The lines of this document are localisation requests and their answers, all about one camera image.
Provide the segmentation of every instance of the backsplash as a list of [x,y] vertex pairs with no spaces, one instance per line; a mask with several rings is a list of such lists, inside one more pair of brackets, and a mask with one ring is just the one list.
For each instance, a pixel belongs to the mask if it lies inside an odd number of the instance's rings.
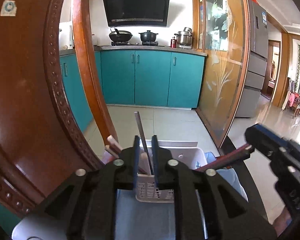
[[[98,46],[110,45],[109,38],[110,27],[107,24],[106,12],[103,0],[89,0],[90,4],[90,21],[91,30],[98,39]],[[169,46],[170,40],[178,31],[182,31],[184,27],[192,28],[193,8],[192,0],[170,0],[168,11],[167,27],[158,26],[122,26],[117,27],[118,30],[129,31],[133,37],[130,43],[140,43],[140,34],[147,30],[158,33],[156,41],[159,45]]]

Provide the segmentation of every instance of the refrigerator drawer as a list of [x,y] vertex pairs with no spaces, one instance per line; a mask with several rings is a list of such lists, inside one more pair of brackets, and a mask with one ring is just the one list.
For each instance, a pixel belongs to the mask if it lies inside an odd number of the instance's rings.
[[244,87],[235,117],[254,117],[260,90]]
[[264,76],[247,71],[245,86],[262,89],[263,82],[265,80]]
[[266,67],[267,67],[266,59],[257,56],[253,52],[250,53],[248,71],[264,76],[266,74]]

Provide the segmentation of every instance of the countertop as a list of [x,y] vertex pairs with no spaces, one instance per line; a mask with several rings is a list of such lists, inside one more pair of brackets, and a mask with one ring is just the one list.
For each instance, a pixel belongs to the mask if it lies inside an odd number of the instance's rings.
[[[171,51],[171,52],[186,53],[186,54],[193,54],[199,56],[207,56],[206,53],[196,51],[195,49],[170,48],[166,46],[127,45],[127,46],[93,46],[93,48],[94,51],[114,50],[114,49],[142,49],[142,50]],[[70,54],[75,54],[75,49],[65,49],[59,51],[60,56],[70,55]]]

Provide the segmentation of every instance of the black range hood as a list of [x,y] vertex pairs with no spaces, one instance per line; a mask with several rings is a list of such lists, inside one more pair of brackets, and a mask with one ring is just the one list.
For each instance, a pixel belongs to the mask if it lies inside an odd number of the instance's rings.
[[103,0],[109,27],[167,26],[169,0]]

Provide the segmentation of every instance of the shiny floor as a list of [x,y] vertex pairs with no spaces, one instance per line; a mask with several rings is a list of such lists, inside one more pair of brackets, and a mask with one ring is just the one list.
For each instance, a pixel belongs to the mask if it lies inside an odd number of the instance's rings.
[[[269,100],[260,96],[256,116],[254,118],[235,118],[228,136],[238,148],[245,143],[243,135],[245,129],[255,123],[262,123],[280,137],[293,139],[300,144],[300,116],[292,118],[292,115],[292,111],[282,111],[273,106]],[[269,222],[272,223],[284,207],[279,195],[274,190],[276,176],[269,168],[268,159],[257,151],[248,160],[245,160],[245,164],[257,185]]]
[[[131,147],[134,136],[139,135],[134,116],[134,112],[139,111],[146,139],[151,139],[155,134],[158,140],[197,141],[198,147],[204,152],[219,156],[209,133],[194,110],[132,106],[108,106],[108,110],[123,148]],[[94,153],[102,156],[104,143],[94,121],[84,135]]]

